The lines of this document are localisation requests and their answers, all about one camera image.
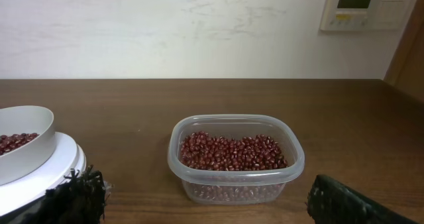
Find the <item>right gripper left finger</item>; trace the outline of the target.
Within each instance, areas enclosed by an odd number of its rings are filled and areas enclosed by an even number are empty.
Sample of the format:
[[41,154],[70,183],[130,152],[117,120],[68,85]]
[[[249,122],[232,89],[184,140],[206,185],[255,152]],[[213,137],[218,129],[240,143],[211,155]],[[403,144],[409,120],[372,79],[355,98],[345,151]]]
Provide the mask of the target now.
[[106,188],[100,171],[89,166],[82,174],[75,170],[66,183],[46,190],[40,207],[24,215],[23,224],[99,224],[104,218]]

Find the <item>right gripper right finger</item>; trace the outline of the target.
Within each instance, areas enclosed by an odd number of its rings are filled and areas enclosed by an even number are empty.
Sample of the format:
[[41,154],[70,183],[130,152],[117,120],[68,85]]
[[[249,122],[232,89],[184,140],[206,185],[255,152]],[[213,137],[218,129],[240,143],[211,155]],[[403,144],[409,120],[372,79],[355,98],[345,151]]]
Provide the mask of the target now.
[[417,224],[324,174],[308,193],[307,213],[315,224]]

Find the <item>white digital kitchen scale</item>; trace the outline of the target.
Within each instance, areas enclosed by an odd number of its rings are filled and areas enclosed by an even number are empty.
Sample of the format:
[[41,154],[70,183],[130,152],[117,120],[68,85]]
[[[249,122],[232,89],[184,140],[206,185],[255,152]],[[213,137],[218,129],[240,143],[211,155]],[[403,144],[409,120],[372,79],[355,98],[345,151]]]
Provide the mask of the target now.
[[39,168],[30,174],[1,186],[1,215],[4,216],[40,197],[46,190],[65,182],[72,169],[84,171],[86,157],[75,140],[57,132],[56,150]]

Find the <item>white round bowl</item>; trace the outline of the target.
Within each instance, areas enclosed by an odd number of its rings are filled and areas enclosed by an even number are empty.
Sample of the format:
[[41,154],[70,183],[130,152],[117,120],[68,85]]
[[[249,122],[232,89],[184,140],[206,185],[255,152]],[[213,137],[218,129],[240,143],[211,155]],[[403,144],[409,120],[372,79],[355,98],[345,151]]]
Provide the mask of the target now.
[[56,149],[54,114],[34,105],[3,108],[1,134],[6,136],[36,133],[37,137],[1,155],[1,184],[8,184],[43,165]]

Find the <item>red beans in bowl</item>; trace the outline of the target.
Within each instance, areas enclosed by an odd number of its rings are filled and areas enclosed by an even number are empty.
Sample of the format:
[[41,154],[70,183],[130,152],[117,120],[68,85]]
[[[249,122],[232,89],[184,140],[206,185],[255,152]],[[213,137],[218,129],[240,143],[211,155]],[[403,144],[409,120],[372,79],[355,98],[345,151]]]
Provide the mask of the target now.
[[38,133],[21,133],[13,134],[11,136],[1,135],[0,138],[0,155],[4,155],[14,151],[39,136]]

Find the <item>clear plastic bean container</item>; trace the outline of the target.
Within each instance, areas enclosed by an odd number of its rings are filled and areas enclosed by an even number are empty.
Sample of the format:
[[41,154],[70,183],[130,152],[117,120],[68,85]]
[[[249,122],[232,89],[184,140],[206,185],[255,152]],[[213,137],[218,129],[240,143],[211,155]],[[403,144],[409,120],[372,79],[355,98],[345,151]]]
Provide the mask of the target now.
[[[241,139],[266,135],[277,141],[288,167],[262,171],[196,170],[180,162],[188,135],[205,131],[213,136]],[[174,127],[168,147],[168,166],[181,179],[188,197],[197,203],[246,205],[275,200],[284,186],[305,166],[304,151],[293,131],[281,120],[267,115],[216,114],[182,119]]]

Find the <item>red beans in container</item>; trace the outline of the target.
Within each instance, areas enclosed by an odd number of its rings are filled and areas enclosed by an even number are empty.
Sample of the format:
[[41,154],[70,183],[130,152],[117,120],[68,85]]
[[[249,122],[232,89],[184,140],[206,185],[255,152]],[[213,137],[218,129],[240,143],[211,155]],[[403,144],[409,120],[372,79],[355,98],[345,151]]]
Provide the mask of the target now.
[[287,168],[288,161],[272,137],[241,139],[212,137],[204,131],[188,135],[180,147],[180,162],[196,170],[261,171]]

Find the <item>white wall control panel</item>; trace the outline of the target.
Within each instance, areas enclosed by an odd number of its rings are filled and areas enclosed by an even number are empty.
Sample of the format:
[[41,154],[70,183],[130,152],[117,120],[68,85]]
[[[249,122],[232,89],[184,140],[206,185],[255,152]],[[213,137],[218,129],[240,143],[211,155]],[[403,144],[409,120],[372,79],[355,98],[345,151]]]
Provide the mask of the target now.
[[415,0],[326,0],[322,31],[397,30]]

